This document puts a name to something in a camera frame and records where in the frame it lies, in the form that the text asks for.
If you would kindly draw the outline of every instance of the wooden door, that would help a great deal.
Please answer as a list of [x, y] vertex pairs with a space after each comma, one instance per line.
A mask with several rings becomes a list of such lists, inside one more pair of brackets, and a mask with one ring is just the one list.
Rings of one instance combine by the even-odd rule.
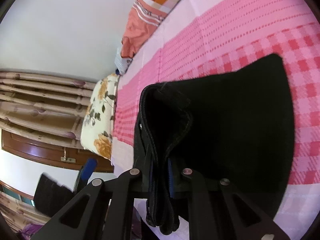
[[[98, 161], [97, 172], [113, 172], [111, 162], [88, 150], [67, 148], [34, 141], [2, 130], [2, 149], [22, 158], [50, 166], [79, 170], [88, 158]], [[64, 156], [75, 163], [63, 161]]]

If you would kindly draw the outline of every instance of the beige curtain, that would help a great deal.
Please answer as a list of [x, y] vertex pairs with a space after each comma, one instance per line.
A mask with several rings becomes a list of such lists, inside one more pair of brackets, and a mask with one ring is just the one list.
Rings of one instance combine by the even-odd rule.
[[80, 133], [95, 83], [0, 72], [0, 128], [63, 147], [82, 148]]
[[33, 206], [3, 192], [0, 192], [0, 212], [14, 232], [22, 230], [28, 224], [44, 225], [50, 219]]

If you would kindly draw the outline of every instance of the white wall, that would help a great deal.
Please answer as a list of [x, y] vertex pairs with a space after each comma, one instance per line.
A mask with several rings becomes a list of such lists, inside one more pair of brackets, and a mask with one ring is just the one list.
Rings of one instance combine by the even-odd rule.
[[133, 2], [16, 0], [0, 24], [0, 70], [104, 78]]
[[[58, 184], [73, 190], [79, 171], [52, 167], [29, 161], [0, 149], [0, 180], [9, 186], [33, 196], [36, 191], [40, 175], [45, 172], [55, 179]], [[114, 179], [113, 173], [94, 172], [89, 182], [95, 178], [104, 181]]]

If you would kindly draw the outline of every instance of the pink checkered fabric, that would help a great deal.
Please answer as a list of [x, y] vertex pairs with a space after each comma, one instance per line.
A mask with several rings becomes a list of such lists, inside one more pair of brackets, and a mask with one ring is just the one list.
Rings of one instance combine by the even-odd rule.
[[133, 145], [144, 87], [236, 71], [277, 53], [295, 116], [289, 184], [320, 183], [320, 25], [303, 0], [224, 0], [163, 45], [118, 91], [114, 136]]

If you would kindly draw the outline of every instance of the bedsheet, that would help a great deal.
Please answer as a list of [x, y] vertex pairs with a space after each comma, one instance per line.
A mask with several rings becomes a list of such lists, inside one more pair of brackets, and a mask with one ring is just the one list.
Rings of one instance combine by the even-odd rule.
[[[274, 221], [300, 239], [320, 210], [320, 25], [304, 0], [182, 0], [136, 54], [118, 86], [112, 162], [132, 167], [140, 93], [155, 82], [236, 71], [271, 53], [284, 61], [295, 152]], [[135, 207], [145, 218], [145, 200]], [[188, 223], [160, 239], [188, 239]]]

